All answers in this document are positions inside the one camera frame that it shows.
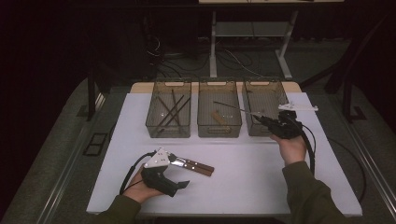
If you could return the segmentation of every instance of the metal bar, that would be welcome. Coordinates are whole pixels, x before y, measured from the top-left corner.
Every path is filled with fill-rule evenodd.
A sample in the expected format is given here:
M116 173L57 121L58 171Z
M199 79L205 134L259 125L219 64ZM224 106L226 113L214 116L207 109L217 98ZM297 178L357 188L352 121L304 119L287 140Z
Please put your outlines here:
M213 11L212 16L212 34L210 38L210 76L218 76L218 68L216 66L216 11Z
M171 110L169 109L169 107L166 105L166 103L163 101L163 99L161 99L161 97L158 96L158 100L161 102L161 104L163 105L163 107L165 107L166 111L169 113L171 113ZM175 121L177 123L178 126L180 126L180 122L178 121L178 116L177 118L175 118Z
M241 108L238 108L238 107L236 107L236 106L227 105L227 104L224 104L224 103L221 103L221 102L218 102L218 101L213 101L213 104L226 105L226 106L228 106L228 107L231 107L231 108L240 110L240 111L242 111L242 112L244 112L244 113L246 113L246 114L249 114L249 115L255 115L255 116L259 116L259 117L260 117L260 116L264 116L264 114L261 114L260 112L248 112L248 111L246 111L246 110L244 110L244 109L241 109Z
M172 100L174 102L174 105L176 105L176 96L175 96L175 91L174 90L172 90ZM177 125L180 126L180 123L179 123L180 118L179 118L178 114L175 117L175 121L176 121Z
M294 24L296 23L296 20L297 20L297 15L298 15L298 11L293 11L291 13L288 27L286 28L286 32L283 36L283 44L282 44L282 47L280 48L279 54L277 55L278 57L283 58L285 56L286 48L288 47L288 44L289 44L289 41L291 38L291 33L293 32Z
M184 104L180 107L180 109L176 111L176 114L173 115L173 116L168 120L168 122L165 123L164 126L168 126L168 124L172 121L172 119L175 118L175 116L183 109L183 107L184 107L189 101L190 101L190 98L187 99L186 102L184 102ZM163 132L163 130L164 130L164 129L161 129L159 132L157 132L157 136L160 135L160 134Z
M163 123L166 121L166 119L172 115L172 112L175 110L175 108L177 107L177 105L181 102L181 100L183 99L184 95L182 95L180 97L180 99L178 99L178 101L176 102L176 104L171 108L171 110L169 111L169 113L160 121L160 123L157 125L157 127L155 128L155 130L153 131L153 133L156 133L158 131L158 129L160 128L161 125L163 125Z
M101 101L97 101L96 109L97 112L102 108L103 103L105 102L105 98ZM81 128L81 131L78 134L78 138L76 143L72 149L69 159L62 170L58 180L56 181L54 187L52 188L49 198L38 217L37 224L46 224L50 223L53 215L55 214L56 208L58 207L59 202L64 196L64 191L67 187L67 184L70 181L71 175L77 166L78 158L82 155L84 150L84 145L88 140L88 136L92 131L92 127L95 124L98 118L98 114L96 113L91 122L86 122L84 126Z
M286 63L285 57L279 57L278 56L280 54L279 53L279 49L275 50L275 54L276 54L276 57L277 57L277 61L279 62L279 65L280 65L280 69L282 69L283 76L287 80L292 80L293 77L291 76L291 72L289 70L288 64Z

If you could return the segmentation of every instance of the translucent container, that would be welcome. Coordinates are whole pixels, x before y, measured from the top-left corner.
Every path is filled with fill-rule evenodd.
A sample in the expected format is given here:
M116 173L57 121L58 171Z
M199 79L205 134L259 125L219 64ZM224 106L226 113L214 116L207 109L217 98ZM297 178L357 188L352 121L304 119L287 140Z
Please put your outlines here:
M277 119L279 105L287 104L288 97L280 77L245 77L242 88L244 107L247 112ZM250 136L269 136L271 133L250 114L246 113L247 131Z
M198 135L236 138L242 126L236 81L232 77L202 77L198 95Z
M188 138L190 126L191 79L157 78L146 119L150 137Z

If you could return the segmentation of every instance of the metal frame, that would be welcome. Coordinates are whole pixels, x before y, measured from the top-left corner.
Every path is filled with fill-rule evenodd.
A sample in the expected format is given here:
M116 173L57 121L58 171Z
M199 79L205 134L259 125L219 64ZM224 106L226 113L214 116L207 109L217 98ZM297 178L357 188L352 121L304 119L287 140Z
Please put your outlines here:
M294 24L297 20L297 15L298 15L298 11L294 10L291 13L290 16L290 20L286 26L286 29L284 31L283 34L277 34L276 32L263 32L262 36L283 36L283 43L282 46L280 47L280 49L277 49L275 51L276 54L276 58L279 62L280 68L282 70L283 76L285 77L285 79L292 79L291 76L291 72L289 70L288 64L286 63L286 59L285 59L285 53L286 53L286 49L288 47L288 44L290 42L291 39L291 34L293 32L294 29ZM218 32L218 28L223 25L224 22L217 22L216 21L216 11L213 11L213 17L212 17L212 34L211 34L211 45L210 45L210 76L211 77L216 77L217 76L217 66L216 66L216 36L226 36L227 34L225 34L225 32L221 32L221 34L219 35ZM244 24L250 24L251 26L253 26L253 23L251 22L238 22L235 25L244 25ZM274 25L276 25L275 22L260 22L259 24L261 25L268 25L268 27L274 27ZM240 34L238 34L238 36L242 35L242 36L256 36L254 31L249 31L248 29L243 31L243 29L240 30L239 32ZM227 35L227 36L234 36L236 34L236 32L233 32L233 34Z

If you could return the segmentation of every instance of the olive green sleeve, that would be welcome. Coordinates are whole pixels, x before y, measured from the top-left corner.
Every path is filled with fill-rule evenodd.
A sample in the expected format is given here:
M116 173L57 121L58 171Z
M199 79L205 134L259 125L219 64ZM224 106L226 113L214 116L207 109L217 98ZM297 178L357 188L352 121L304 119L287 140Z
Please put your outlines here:
M314 178L305 161L286 166L283 175L288 185L291 223L348 223L335 206L330 188Z
M140 203L126 196L118 195L105 212L93 219L92 224L133 224L140 208Z

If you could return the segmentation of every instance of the wire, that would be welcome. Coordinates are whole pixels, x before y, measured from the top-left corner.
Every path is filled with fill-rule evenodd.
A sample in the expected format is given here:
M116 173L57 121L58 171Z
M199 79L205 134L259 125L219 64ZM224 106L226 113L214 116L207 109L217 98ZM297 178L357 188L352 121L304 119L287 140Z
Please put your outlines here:
M334 142L336 145L338 145L339 147L342 147L347 153L349 153L349 155L355 160L355 162L359 165L359 168L361 169L361 176L363 178L363 189L361 190L361 196L359 197L358 201L359 203L361 203L364 199L364 196L366 194L366 189L367 189L367 178L366 178L366 173L364 173L364 168L361 165L361 162L359 161L359 159L352 153L352 151L350 151L347 147L345 147L344 145L342 145L341 143L335 141L334 139L331 139L330 137L327 137L327 139L331 140L332 142Z
M157 70L157 72L159 72L159 73L163 74L163 76L164 76L164 77L167 77L167 75L165 74L165 72L164 72L164 71L162 71L162 70L160 70L160 69L158 69L158 68L156 68L156 70Z
M130 186L128 186L128 188L126 188L123 192L125 192L127 189L129 189L129 188L131 188L131 187L133 187L133 186L135 186L136 184L138 184L138 183L140 183L140 182L142 182L143 181L143 179L141 179L141 180L139 180L139 181L137 181L137 182L135 182L135 183L133 183L133 184L131 184Z
M317 153L317 139L315 139L314 134L308 127L306 127L305 125L303 125L303 127L305 127L311 133L312 138L314 139L314 154L316 154Z
M181 74L180 74L175 68L173 68L173 67L171 67L171 66L169 66L169 65L163 64L163 63L159 63L158 65L163 66L163 67L170 68L170 69L173 70L179 77L181 77Z
M125 176L125 178L124 178L124 180L123 180L123 182L122 182L122 185L121 185L121 188L120 188L120 194L122 194L125 190L127 190L125 187L126 187L128 181L129 181L129 179L131 178L131 175L134 173L134 169L136 168L136 165L137 165L139 162L141 162L143 159L145 159L147 156L150 156L150 157L154 156L155 153L156 153L155 151L154 151L154 152L146 153L145 155L141 156L141 157L134 163L133 166L131 166L131 168L130 168L129 171L128 171L128 174Z
M158 49L160 48L160 46L161 46L161 41L160 41L160 39L157 37L157 36L155 36L155 35L152 35L152 37L154 37L156 40L157 40L157 47L154 49L154 50L149 50L149 49L147 49L147 53L148 54L150 54L150 55L152 55L152 56L155 56L155 57L160 57L161 56L161 53L158 51Z
M236 61L237 61L245 70L247 70L249 73L254 74L254 75L257 75L257 76L259 76L259 77L263 77L262 75L260 75L260 74L258 74L258 73L255 73L255 72L251 71L250 69L246 68L241 62L239 62L239 60L238 60L229 50L225 49L225 51L228 52L231 56L233 56L233 57L236 59Z
M311 170L312 175L315 175L315 153L312 150L311 144L309 143L308 137L305 132L301 132L301 136L305 141L306 150L309 155L309 169Z
M275 42L276 41L270 37L257 37L256 36L256 39L254 41L249 40L247 43L253 44L253 45L251 45L251 44L248 45L249 49L259 50L261 48L266 48L270 45L273 45ZM222 40L221 40L221 42L219 41L218 43L221 44L222 48L228 49L228 50L230 50L230 48L235 49L235 50L244 50L246 48L244 46L241 46L240 41L236 41L236 40L234 40L230 43L231 46L227 45L227 43L229 43L229 42L225 42Z
M215 45L217 45L218 43L220 43L222 40L223 40L223 38L222 38L222 37L221 37L221 38L219 38L219 41L218 41L218 42L216 42L216 44L215 44Z
M246 54L246 53L241 53L242 55L244 55L247 59L248 59L248 63L242 63L242 65L244 66L251 66L253 65L253 60ZM217 54L218 56L220 56L221 58L223 58L225 61L229 62L229 63L234 63L234 64L238 64L241 65L241 61L239 60L239 62L236 62L235 60L230 60L227 59L225 57L223 57L221 54Z
M224 67L226 67L228 69L231 69L231 70L243 70L244 69L243 67L240 67L240 66L237 68L231 67L231 66L225 64L225 62L223 60L226 60L226 59L223 56L221 56L220 54L216 54L216 56L217 56L216 60L218 60Z
M203 68L205 67L205 65L206 65L206 63L207 63L208 60L209 60L209 55L207 55L207 57L205 57L205 61L204 61L204 63L203 63L201 66L196 67L196 68L189 68L189 69L184 68L184 67L182 67L182 66L180 66L180 65L178 65L178 64L176 64L176 63L172 63L172 62L169 62L169 61L164 61L164 63L170 63L170 64L172 64L172 65L178 67L178 68L181 69L181 70L192 72L192 71L198 71L198 70L203 69Z

